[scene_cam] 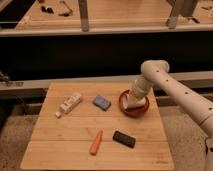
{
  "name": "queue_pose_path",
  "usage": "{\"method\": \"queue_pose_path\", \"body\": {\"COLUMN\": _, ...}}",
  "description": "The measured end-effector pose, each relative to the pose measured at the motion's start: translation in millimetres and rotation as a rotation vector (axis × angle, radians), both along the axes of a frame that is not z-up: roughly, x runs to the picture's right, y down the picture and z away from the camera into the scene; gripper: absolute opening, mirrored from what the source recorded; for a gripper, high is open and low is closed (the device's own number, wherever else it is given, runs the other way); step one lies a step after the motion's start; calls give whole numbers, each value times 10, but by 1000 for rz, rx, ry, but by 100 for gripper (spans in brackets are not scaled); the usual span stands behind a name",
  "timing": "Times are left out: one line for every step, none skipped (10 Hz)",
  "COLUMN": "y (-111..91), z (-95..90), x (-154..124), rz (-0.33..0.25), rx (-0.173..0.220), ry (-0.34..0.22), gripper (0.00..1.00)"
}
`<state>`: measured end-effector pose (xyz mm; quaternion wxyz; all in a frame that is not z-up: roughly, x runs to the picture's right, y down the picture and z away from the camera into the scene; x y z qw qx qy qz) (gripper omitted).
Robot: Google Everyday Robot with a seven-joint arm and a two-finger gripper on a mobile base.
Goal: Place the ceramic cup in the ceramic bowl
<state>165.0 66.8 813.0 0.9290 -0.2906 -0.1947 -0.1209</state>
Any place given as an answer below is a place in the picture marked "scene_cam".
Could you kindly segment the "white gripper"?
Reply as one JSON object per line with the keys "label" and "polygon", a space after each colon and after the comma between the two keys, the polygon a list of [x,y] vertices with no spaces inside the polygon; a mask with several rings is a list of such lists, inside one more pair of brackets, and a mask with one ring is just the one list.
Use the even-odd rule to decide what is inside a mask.
{"label": "white gripper", "polygon": [[125,94],[123,105],[125,109],[133,109],[137,107],[143,107],[146,103],[146,100],[144,98],[137,99],[133,95]]}

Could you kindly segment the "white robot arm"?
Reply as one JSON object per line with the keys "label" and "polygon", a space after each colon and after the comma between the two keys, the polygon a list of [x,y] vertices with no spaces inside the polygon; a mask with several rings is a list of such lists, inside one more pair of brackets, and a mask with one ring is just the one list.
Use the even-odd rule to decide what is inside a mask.
{"label": "white robot arm", "polygon": [[159,86],[179,105],[210,138],[204,171],[213,171],[213,102],[199,95],[169,75],[165,60],[147,60],[141,65],[141,75],[133,82],[125,98],[125,108],[144,106],[145,97],[153,85]]}

